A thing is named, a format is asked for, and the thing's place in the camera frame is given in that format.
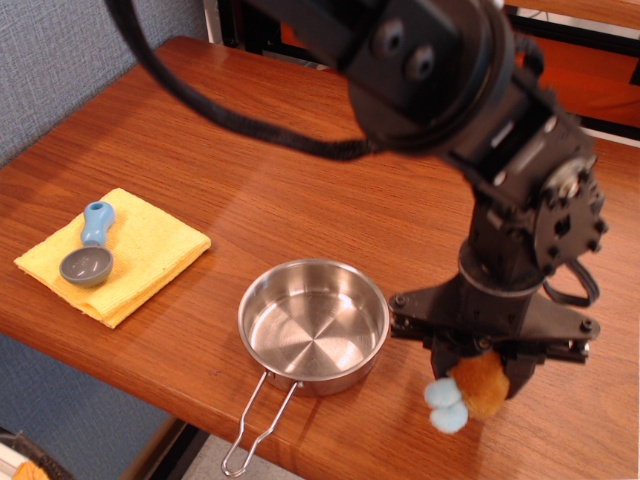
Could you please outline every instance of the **metal pot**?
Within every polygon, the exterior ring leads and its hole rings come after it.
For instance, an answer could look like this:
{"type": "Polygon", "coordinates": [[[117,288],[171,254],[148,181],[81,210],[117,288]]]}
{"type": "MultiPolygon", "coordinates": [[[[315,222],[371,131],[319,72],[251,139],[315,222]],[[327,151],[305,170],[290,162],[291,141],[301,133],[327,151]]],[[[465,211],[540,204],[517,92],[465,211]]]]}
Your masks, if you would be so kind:
{"type": "Polygon", "coordinates": [[[238,310],[240,337],[265,368],[240,418],[238,438],[222,461],[236,478],[257,446],[275,430],[294,395],[341,392],[362,380],[389,329],[389,310],[380,289],[353,267],[333,260],[294,260],[262,274],[244,294],[238,310]],[[228,461],[244,435],[245,418],[265,382],[287,395],[271,426],[253,443],[242,467],[228,461]]]}

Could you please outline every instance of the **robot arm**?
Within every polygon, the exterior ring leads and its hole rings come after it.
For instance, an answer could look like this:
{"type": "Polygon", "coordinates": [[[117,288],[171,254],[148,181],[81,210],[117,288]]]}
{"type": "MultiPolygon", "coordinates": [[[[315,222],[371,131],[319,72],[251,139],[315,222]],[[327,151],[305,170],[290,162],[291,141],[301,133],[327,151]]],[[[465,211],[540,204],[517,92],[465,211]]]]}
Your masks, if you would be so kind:
{"type": "Polygon", "coordinates": [[[592,141],[538,87],[541,57],[523,48],[488,0],[250,0],[349,80],[367,140],[333,143],[283,134],[208,101],[154,56],[130,0],[106,3],[140,63],[225,128],[334,159],[380,150],[437,155],[463,172],[476,205],[458,275],[390,301],[392,333],[430,348],[436,376],[461,357],[493,349],[511,397],[547,357],[586,360],[599,325],[559,304],[586,306],[598,295],[578,261],[599,249],[607,228],[592,141]],[[561,265],[583,283],[586,298],[548,285],[561,265]],[[537,293],[540,287],[552,300],[537,293]]]}

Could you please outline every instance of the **pot rim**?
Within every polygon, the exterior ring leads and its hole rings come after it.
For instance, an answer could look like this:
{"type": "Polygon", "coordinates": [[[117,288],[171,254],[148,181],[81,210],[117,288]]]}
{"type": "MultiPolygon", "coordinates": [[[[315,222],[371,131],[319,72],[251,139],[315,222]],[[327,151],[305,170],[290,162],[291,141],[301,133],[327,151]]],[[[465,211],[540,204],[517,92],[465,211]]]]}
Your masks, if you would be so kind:
{"type": "Polygon", "coordinates": [[[388,336],[388,332],[389,332],[389,325],[390,325],[390,319],[389,319],[389,309],[387,307],[387,300],[384,297],[384,295],[382,294],[380,288],[364,273],[362,273],[360,270],[352,267],[351,265],[348,265],[346,263],[343,262],[339,262],[337,260],[331,260],[331,259],[326,259],[326,258],[303,258],[303,259],[298,259],[298,260],[291,260],[285,263],[281,263],[280,265],[276,265],[275,267],[267,270],[266,272],[264,272],[262,275],[260,275],[257,279],[255,279],[253,281],[253,283],[251,284],[251,286],[246,290],[246,292],[244,293],[244,295],[242,296],[242,300],[240,301],[240,306],[238,307],[238,331],[240,333],[240,338],[242,339],[242,343],[244,344],[245,348],[247,349],[247,351],[249,352],[249,354],[254,358],[254,360],[256,360],[262,367],[264,367],[267,371],[275,374],[275,375],[279,375],[281,377],[285,377],[288,379],[291,379],[295,382],[325,382],[325,381],[331,381],[331,380],[335,380],[338,378],[343,378],[346,377],[358,370],[360,370],[361,368],[364,368],[366,365],[369,364],[369,362],[371,362],[373,360],[373,358],[378,354],[378,352],[380,351],[380,349],[382,348],[382,345],[384,344],[387,336],[388,336]],[[273,368],[271,365],[269,365],[267,362],[265,362],[257,353],[256,351],[253,349],[253,346],[251,345],[251,343],[249,342],[249,339],[247,338],[246,334],[245,334],[245,330],[244,330],[244,321],[243,321],[243,313],[246,309],[246,305],[247,303],[250,301],[251,297],[253,296],[254,292],[256,291],[256,289],[258,288],[259,285],[261,285],[262,283],[264,283],[264,280],[270,276],[272,276],[274,273],[277,273],[281,270],[286,270],[295,266],[299,266],[299,265],[331,265],[334,267],[338,267],[340,269],[343,270],[347,270],[350,273],[358,276],[361,280],[363,280],[365,282],[365,284],[371,289],[371,291],[373,292],[373,294],[376,296],[376,298],[378,299],[380,306],[382,307],[382,315],[383,315],[383,319],[382,319],[382,335],[380,335],[380,337],[377,339],[376,344],[374,345],[374,347],[371,349],[371,351],[369,352],[368,355],[366,355],[360,362],[358,362],[356,365],[353,365],[352,367],[345,369],[339,373],[334,373],[331,375],[315,375],[315,376],[310,376],[310,375],[306,375],[306,376],[294,376],[291,375],[287,372],[284,372],[280,369],[277,368],[273,368]]]}

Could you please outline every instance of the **wooden table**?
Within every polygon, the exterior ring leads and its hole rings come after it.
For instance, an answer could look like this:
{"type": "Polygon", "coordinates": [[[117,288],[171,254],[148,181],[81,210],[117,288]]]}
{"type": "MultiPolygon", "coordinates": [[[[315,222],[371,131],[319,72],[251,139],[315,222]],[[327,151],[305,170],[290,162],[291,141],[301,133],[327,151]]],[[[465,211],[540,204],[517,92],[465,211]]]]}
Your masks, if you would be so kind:
{"type": "Polygon", "coordinates": [[[514,7],[531,8],[568,17],[640,30],[640,0],[507,0],[514,7]]]}
{"type": "MultiPolygon", "coordinates": [[[[238,111],[324,139],[360,135],[334,74],[183,38],[160,52],[238,111]]],[[[603,291],[590,309],[603,333],[586,367],[548,362],[496,417],[446,436],[422,399],[429,352],[388,339],[362,383],[294,398],[259,455],[308,479],[636,476],[640,152],[605,141],[597,151],[612,229],[586,259],[603,291]]],[[[334,163],[248,140],[135,68],[0,171],[0,331],[231,440],[261,373],[236,320],[257,276],[325,257],[359,268],[387,297],[439,284],[456,273],[471,209],[462,176],[435,159],[334,163]],[[213,246],[112,331],[12,262],[116,187],[213,246]]],[[[273,387],[263,394],[250,439],[283,398],[273,387]]]]}

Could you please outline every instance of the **plush toy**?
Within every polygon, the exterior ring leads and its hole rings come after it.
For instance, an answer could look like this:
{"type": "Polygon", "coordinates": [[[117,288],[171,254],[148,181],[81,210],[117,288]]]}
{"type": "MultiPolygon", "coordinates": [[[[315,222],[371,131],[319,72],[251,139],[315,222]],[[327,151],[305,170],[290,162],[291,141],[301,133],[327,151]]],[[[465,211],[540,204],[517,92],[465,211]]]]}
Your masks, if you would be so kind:
{"type": "Polygon", "coordinates": [[[486,420],[495,415],[509,393],[500,355],[493,350],[462,358],[427,386],[424,398],[433,409],[431,423],[444,433],[456,433],[469,418],[486,420]]]}
{"type": "Polygon", "coordinates": [[[11,477],[12,480],[49,480],[49,476],[33,462],[21,464],[11,477]]]}

